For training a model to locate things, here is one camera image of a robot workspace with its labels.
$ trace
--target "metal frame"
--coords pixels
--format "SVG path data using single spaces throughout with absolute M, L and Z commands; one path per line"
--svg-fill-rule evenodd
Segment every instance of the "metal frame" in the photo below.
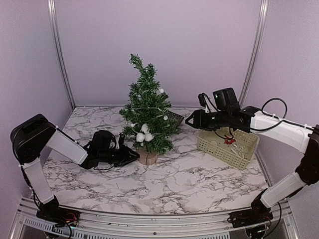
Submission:
M 58 57 L 59 66 L 60 66 L 60 70 L 62 74 L 63 84 L 66 90 L 66 94 L 67 94 L 67 98 L 70 103 L 70 106 L 72 110 L 74 110 L 76 105 L 75 105 L 74 97 L 72 94 L 72 90 L 71 90 L 71 86 L 70 86 L 70 82 L 69 82 L 69 78 L 68 78 L 67 70 L 65 67 L 64 58 L 63 58 L 54 0 L 48 0 L 48 8 L 49 8 L 50 21 L 51 21 L 52 30 L 53 30 L 55 49 L 56 49 L 56 54 Z
M 281 205 L 283 212 L 282 218 L 291 220 L 291 210 L 288 203 L 283 201 Z M 234 210 L 192 215 L 136 215 L 107 213 L 78 208 L 76 208 L 76 210 L 80 211 L 81 214 L 77 227 L 72 229 L 72 238 L 74 239 L 93 238 L 93 236 L 97 234 L 100 237 L 104 236 L 106 238 L 111 237 L 116 239 L 203 239 L 207 237 L 213 238 L 216 235 L 227 235 L 231 231 L 248 228 L 242 227 L 234 229 L 231 224 L 227 222 L 229 213 Z M 38 219 L 35 216 L 36 211 L 37 207 L 32 199 L 22 198 L 14 224 L 12 225 L 10 239 L 19 239 L 24 225 L 52 233 L 53 223 Z M 274 220 L 277 220 L 279 218 L 279 207 L 274 206 L 272 211 Z M 66 235 L 67 232 L 67 229 L 60 229 L 54 233 L 57 235 Z
M 242 88 L 242 91 L 241 91 L 241 94 L 239 97 L 240 106 L 243 106 L 243 104 L 246 100 L 249 86 L 250 86 L 251 81 L 252 81 L 255 63 L 257 60 L 258 53 L 260 51 L 260 47 L 261 47 L 261 43 L 262 43 L 262 39 L 263 39 L 263 35 L 264 35 L 264 29 L 265 29 L 265 25 L 266 25 L 266 16 L 267 16 L 267 10 L 268 10 L 268 3 L 269 3 L 269 0 L 262 0 L 261 1 L 260 13 L 259 13 L 259 19 L 258 19 L 258 24 L 257 24 L 257 31 L 256 31 L 256 36 L 255 36 L 253 52 L 251 54 L 251 58 L 250 58 L 250 62 L 248 65 L 244 85 L 243 85 L 243 88 Z

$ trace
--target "red object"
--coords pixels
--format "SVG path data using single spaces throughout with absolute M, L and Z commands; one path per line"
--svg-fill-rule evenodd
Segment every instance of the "red object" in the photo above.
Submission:
M 225 135 L 224 134 L 224 136 L 228 139 L 225 139 L 225 144 L 228 144 L 228 145 L 230 145 L 230 144 L 232 144 L 232 143 L 234 143 L 234 142 L 236 142 L 236 140 L 235 139 L 230 139 L 230 137 L 228 137 L 227 135 Z
M 234 143 L 234 142 L 236 142 L 236 140 L 235 139 L 231 139 L 231 140 L 227 140 L 227 139 L 225 139 L 225 144 L 232 144 L 232 143 Z

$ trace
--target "robotic arm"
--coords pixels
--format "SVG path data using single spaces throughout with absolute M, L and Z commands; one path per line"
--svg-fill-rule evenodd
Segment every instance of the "robotic arm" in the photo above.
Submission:
M 228 221 L 234 228 L 264 222 L 273 218 L 270 208 L 286 197 L 299 192 L 304 186 L 319 181 L 319 125 L 308 127 L 275 115 L 262 109 L 248 106 L 240 109 L 232 88 L 213 92 L 217 105 L 216 112 L 208 110 L 207 100 L 202 93 L 198 96 L 206 110 L 196 110 L 185 120 L 186 124 L 203 130 L 215 131 L 221 127 L 265 135 L 292 146 L 304 154 L 300 165 L 294 172 L 268 188 L 252 202 L 252 209 L 233 212 Z
M 61 223 L 78 218 L 79 212 L 59 207 L 59 202 L 53 195 L 44 176 L 40 163 L 40 153 L 49 147 L 76 164 L 82 164 L 89 155 L 87 151 L 74 140 L 51 124 L 43 115 L 36 115 L 17 126 L 10 135 L 13 153 L 27 184 L 40 201 L 37 217 Z
M 13 129 L 10 139 L 24 179 L 33 191 L 34 202 L 39 207 L 37 217 L 57 223 L 76 221 L 79 212 L 59 207 L 39 159 L 45 147 L 53 149 L 85 169 L 95 167 L 99 162 L 114 164 L 114 167 L 124 166 L 140 156 L 123 145 L 124 135 L 121 134 L 116 140 L 115 136 L 106 130 L 95 132 L 92 141 L 82 147 L 41 114 Z

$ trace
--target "tree pot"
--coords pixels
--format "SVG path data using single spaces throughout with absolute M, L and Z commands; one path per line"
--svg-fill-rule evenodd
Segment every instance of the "tree pot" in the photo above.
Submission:
M 158 154 L 156 152 L 148 153 L 144 148 L 139 148 L 137 152 L 140 155 L 138 161 L 143 165 L 155 164 L 158 159 Z

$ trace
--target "black object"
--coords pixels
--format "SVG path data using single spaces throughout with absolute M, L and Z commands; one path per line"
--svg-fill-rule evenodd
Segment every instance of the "black object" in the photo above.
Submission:
M 220 111 L 226 111 L 229 116 L 240 111 L 239 102 L 237 101 L 233 88 L 226 88 L 213 92 L 216 106 Z
M 184 120 L 184 116 L 176 114 L 172 111 L 167 111 L 167 117 L 174 122 L 174 127 L 177 128 Z
M 266 189 L 261 192 L 251 203 L 251 209 L 232 212 L 229 214 L 228 222 L 233 225 L 233 228 L 245 227 L 256 223 L 265 222 L 274 218 L 270 208 L 260 201 L 261 195 Z
M 250 239 L 262 239 L 263 236 L 266 234 L 267 228 L 265 225 L 260 225 L 260 226 L 248 228 L 245 231 L 246 231 L 246 235 Z
M 80 166 L 90 169 L 98 166 L 99 162 L 106 162 L 113 164 L 114 167 L 121 167 L 140 157 L 138 153 L 124 145 L 123 134 L 120 134 L 118 149 L 116 149 L 116 144 L 115 136 L 109 131 L 99 130 L 95 132 L 92 141 L 84 146 L 88 156 Z
M 10 139 L 19 163 L 30 163 L 39 157 L 55 131 L 56 128 L 41 114 L 14 128 Z
M 208 106 L 205 100 L 205 97 L 207 97 L 210 104 L 215 108 L 216 112 L 211 112 L 210 110 L 209 110 L 209 113 L 206 113 L 204 110 L 194 111 L 185 120 L 186 124 L 188 124 L 189 126 L 192 126 L 193 128 L 199 128 L 199 129 L 208 130 L 208 131 L 216 131 L 217 129 L 221 127 L 230 127 L 233 130 L 240 129 L 247 133 L 250 133 L 251 130 L 267 131 L 277 127 L 282 122 L 304 127 L 303 125 L 285 120 L 285 117 L 288 112 L 288 107 L 286 102 L 280 98 L 272 98 L 268 100 L 267 102 L 264 103 L 261 109 L 253 107 L 253 106 L 248 106 L 246 108 L 240 109 L 235 92 L 232 88 L 226 88 L 219 91 L 215 91 L 213 92 L 213 94 L 214 94 L 214 99 L 215 99 L 217 107 L 214 106 L 214 104 L 210 101 L 210 99 L 205 93 L 199 94 L 198 99 L 199 99 L 200 105 L 205 107 L 205 106 Z M 264 115 L 269 116 L 268 113 L 264 112 L 264 107 L 269 102 L 274 100 L 281 101 L 285 105 L 286 109 L 285 109 L 283 119 L 279 121 L 277 124 L 269 128 L 262 128 L 262 129 L 251 128 L 250 122 L 251 122 L 251 118 L 255 116 L 254 115 L 255 112 L 261 110 L 261 112 Z
M 36 213 L 36 217 L 51 222 L 61 223 L 61 220 L 74 221 L 80 216 L 79 211 L 59 207 L 59 202 L 55 196 L 54 199 L 46 204 L 40 203 L 40 205 L 36 205 L 39 207 L 39 210 Z
M 228 111 L 206 113 L 205 110 L 195 110 L 185 120 L 185 123 L 193 128 L 206 131 L 215 131 L 222 127 L 230 127 L 234 130 L 240 129 L 249 133 L 251 118 L 259 110 L 259 108 L 248 106 L 234 113 L 231 117 L 228 115 Z
M 300 165 L 296 168 L 301 180 L 307 185 L 319 181 L 319 125 L 317 124 L 312 134 Z

